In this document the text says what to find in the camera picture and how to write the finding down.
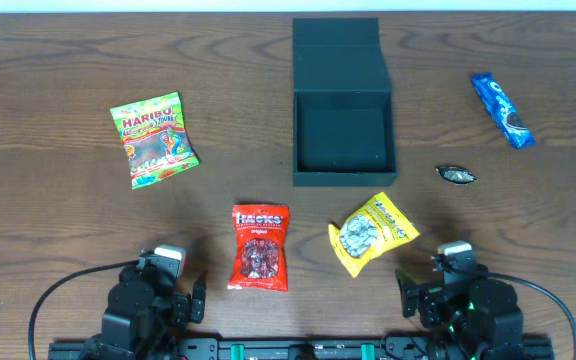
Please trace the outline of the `red Hacks candy bag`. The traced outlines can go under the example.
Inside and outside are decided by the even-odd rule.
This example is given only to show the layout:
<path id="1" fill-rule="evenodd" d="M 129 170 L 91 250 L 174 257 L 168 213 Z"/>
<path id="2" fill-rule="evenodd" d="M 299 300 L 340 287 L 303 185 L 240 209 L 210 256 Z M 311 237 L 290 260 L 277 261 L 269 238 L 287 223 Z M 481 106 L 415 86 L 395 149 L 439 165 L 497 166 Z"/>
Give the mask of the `red Hacks candy bag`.
<path id="1" fill-rule="evenodd" d="M 288 291 L 284 246 L 290 223 L 285 205 L 240 204 L 232 208 L 236 256 L 228 289 Z"/>

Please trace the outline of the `yellow Hacks candy bag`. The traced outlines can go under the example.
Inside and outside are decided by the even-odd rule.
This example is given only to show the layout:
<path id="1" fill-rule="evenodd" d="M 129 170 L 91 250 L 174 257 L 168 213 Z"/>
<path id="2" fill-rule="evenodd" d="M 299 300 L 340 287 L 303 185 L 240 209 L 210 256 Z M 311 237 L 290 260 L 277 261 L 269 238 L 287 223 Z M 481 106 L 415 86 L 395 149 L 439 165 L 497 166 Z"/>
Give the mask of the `yellow Hacks candy bag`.
<path id="1" fill-rule="evenodd" d="M 331 247 L 353 278 L 373 259 L 419 235 L 416 226 L 384 192 L 371 197 L 340 227 L 328 225 Z"/>

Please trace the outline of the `green Haribo gummy bag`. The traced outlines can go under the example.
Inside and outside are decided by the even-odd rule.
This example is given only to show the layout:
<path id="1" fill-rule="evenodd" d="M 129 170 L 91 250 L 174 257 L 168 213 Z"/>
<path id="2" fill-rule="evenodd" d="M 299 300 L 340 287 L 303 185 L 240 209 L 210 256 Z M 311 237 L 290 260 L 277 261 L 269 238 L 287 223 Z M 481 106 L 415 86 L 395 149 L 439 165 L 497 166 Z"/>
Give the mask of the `green Haribo gummy bag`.
<path id="1" fill-rule="evenodd" d="M 177 92 L 114 107 L 110 113 L 128 158 L 132 189 L 200 164 Z"/>

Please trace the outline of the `blue Oreo cookie pack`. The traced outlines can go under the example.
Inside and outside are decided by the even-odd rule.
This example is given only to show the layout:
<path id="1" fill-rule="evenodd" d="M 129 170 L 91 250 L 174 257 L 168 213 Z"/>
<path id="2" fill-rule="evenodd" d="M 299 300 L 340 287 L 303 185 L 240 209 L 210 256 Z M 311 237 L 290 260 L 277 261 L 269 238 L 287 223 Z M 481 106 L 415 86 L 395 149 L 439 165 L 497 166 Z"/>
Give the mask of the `blue Oreo cookie pack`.
<path id="1" fill-rule="evenodd" d="M 471 82 L 487 113 L 513 148 L 536 144 L 516 107 L 491 73 L 472 75 Z"/>

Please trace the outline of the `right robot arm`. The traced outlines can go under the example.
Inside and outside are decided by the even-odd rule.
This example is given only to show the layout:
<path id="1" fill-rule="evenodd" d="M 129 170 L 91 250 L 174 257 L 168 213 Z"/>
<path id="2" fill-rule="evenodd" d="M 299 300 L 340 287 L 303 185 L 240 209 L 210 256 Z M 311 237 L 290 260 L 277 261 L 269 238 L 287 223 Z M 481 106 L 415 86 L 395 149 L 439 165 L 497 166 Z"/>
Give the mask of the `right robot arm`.
<path id="1" fill-rule="evenodd" d="M 396 272 L 402 314 L 433 331 L 430 359 L 512 360 L 524 357 L 523 313 L 513 286 L 473 272 L 446 271 L 419 284 Z"/>

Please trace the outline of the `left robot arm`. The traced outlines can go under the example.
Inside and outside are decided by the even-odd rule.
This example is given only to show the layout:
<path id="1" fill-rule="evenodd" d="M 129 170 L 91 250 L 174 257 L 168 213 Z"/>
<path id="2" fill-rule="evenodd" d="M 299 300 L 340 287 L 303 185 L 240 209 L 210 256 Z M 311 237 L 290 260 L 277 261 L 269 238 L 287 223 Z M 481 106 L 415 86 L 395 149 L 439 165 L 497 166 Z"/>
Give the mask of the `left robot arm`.
<path id="1" fill-rule="evenodd" d="M 176 284 L 175 275 L 154 265 L 124 268 L 108 294 L 101 333 L 84 342 L 78 357 L 178 359 L 178 333 L 203 320 L 206 275 L 199 275 L 190 293 L 179 293 Z"/>

